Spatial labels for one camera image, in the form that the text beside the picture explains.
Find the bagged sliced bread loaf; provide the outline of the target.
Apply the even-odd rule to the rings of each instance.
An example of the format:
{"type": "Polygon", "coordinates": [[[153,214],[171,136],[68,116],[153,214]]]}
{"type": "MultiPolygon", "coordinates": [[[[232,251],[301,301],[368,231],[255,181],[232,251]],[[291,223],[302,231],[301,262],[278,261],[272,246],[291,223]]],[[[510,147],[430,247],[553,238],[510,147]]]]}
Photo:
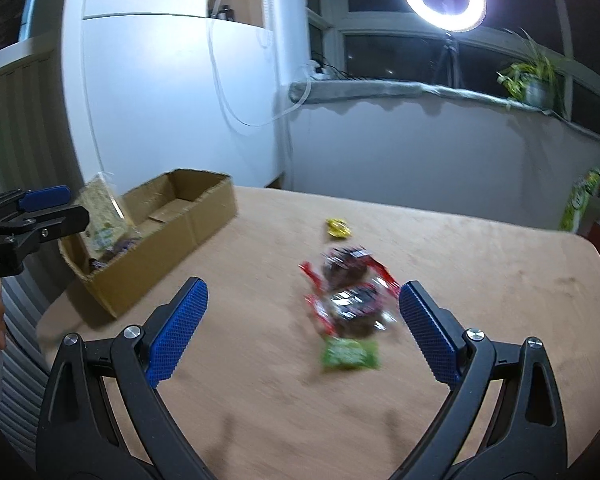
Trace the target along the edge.
{"type": "Polygon", "coordinates": [[[90,258],[99,258],[118,240],[140,237],[122,199],[101,172],[84,185],[74,203],[83,206],[90,215],[90,221],[81,234],[90,258]]]}

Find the green snack packet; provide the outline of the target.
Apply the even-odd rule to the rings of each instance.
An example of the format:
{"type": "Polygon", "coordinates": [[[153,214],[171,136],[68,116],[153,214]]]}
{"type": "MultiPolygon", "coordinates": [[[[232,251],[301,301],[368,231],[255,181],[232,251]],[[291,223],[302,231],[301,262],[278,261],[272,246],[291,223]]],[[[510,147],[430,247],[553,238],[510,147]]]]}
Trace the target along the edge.
{"type": "Polygon", "coordinates": [[[323,370],[377,370],[378,343],[375,339],[327,337],[321,363],[323,370]]]}

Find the red clear snack packet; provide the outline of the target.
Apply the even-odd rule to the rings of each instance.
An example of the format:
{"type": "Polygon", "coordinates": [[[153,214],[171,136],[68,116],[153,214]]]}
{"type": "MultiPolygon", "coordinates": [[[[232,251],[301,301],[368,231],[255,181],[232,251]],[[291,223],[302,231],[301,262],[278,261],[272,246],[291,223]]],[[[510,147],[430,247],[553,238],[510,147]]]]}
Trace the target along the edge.
{"type": "Polygon", "coordinates": [[[324,337],[366,339],[390,330],[398,315],[396,295],[383,282],[306,296],[314,326],[324,337]]]}
{"type": "Polygon", "coordinates": [[[380,284],[392,294],[400,285],[388,269],[364,247],[332,247],[323,255],[322,264],[302,262],[300,270],[313,283],[319,294],[352,287],[379,278],[380,284]]]}

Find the brown Snickers bar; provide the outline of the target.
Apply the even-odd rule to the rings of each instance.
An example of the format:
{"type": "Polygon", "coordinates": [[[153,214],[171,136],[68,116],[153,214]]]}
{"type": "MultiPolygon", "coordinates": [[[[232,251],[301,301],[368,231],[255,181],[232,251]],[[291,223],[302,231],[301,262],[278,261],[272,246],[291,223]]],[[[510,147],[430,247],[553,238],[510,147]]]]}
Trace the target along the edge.
{"type": "Polygon", "coordinates": [[[88,259],[88,270],[91,273],[105,269],[108,264],[120,256],[128,252],[132,247],[134,247],[140,241],[140,237],[129,237],[124,238],[123,240],[118,240],[114,246],[107,249],[99,258],[89,258],[88,259]]]}

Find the open cardboard box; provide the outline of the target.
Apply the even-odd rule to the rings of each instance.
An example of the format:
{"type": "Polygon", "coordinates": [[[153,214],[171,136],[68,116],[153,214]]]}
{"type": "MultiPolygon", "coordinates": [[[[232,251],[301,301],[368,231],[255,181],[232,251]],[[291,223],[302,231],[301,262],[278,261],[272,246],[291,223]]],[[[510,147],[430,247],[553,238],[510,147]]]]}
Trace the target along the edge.
{"type": "Polygon", "coordinates": [[[114,318],[137,304],[191,252],[237,216],[232,179],[226,174],[177,169],[122,196],[122,211],[140,236],[97,269],[80,238],[59,250],[78,280],[114,318]]]}

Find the green white carton box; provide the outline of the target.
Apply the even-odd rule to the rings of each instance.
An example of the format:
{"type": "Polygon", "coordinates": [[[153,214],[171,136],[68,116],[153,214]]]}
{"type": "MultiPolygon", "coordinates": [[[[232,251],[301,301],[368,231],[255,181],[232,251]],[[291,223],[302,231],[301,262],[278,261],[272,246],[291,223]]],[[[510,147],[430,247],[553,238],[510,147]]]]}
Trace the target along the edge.
{"type": "Polygon", "coordinates": [[[575,233],[580,228],[586,208],[592,197],[600,189],[600,170],[591,168],[577,182],[573,183],[558,229],[575,233]]]}

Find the yellow wrapped candy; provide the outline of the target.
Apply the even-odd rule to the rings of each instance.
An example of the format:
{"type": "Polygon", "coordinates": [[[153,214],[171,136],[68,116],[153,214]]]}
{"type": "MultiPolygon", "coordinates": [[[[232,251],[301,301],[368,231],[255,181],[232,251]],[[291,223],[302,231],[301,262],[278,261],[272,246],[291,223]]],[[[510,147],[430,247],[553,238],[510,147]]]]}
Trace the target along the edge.
{"type": "Polygon", "coordinates": [[[334,240],[347,240],[352,236],[350,226],[344,219],[329,218],[325,223],[328,236],[334,240]]]}

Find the grey windowsill cloth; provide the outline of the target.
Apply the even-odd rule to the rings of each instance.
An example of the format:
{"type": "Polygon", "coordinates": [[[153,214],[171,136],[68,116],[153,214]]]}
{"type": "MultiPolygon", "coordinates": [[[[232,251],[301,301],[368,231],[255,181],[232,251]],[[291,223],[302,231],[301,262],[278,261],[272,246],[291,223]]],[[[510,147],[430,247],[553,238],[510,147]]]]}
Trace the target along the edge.
{"type": "Polygon", "coordinates": [[[287,91],[290,102],[294,104],[326,104],[363,100],[414,100],[424,96],[436,96],[445,100],[467,101],[482,105],[541,114],[555,118],[573,131],[588,139],[600,142],[600,136],[587,128],[568,122],[552,110],[534,107],[513,99],[497,98],[487,94],[464,89],[452,89],[445,86],[433,86],[421,82],[383,81],[383,80],[315,80],[293,82],[287,91]]]}

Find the white power strip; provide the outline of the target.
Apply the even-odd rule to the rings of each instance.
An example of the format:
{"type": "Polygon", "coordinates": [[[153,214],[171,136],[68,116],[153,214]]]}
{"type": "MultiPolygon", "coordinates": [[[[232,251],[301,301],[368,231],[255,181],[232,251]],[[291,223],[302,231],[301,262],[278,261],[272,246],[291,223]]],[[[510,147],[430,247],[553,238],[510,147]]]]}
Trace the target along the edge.
{"type": "Polygon", "coordinates": [[[332,79],[332,75],[326,68],[319,62],[311,60],[309,62],[310,76],[314,80],[329,80],[332,79]]]}

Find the potted spider plant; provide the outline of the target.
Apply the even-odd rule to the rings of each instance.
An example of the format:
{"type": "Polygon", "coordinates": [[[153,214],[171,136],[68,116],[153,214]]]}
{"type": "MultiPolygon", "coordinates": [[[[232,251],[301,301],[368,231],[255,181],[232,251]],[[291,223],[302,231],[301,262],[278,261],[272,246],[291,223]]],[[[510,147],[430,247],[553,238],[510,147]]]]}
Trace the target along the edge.
{"type": "Polygon", "coordinates": [[[524,58],[513,61],[496,73],[496,81],[511,99],[539,110],[565,114],[564,82],[556,64],[523,28],[520,32],[506,29],[524,48],[524,58]]]}

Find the black tripod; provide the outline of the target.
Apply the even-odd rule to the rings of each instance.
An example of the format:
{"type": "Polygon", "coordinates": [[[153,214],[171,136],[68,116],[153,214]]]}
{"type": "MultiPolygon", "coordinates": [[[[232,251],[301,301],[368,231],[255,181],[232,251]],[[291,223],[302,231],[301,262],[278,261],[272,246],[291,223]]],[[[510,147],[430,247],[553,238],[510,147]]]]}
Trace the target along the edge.
{"type": "Polygon", "coordinates": [[[450,32],[444,35],[443,47],[434,66],[431,83],[441,84],[453,89],[463,87],[464,79],[462,68],[460,67],[460,45],[450,32]]]}

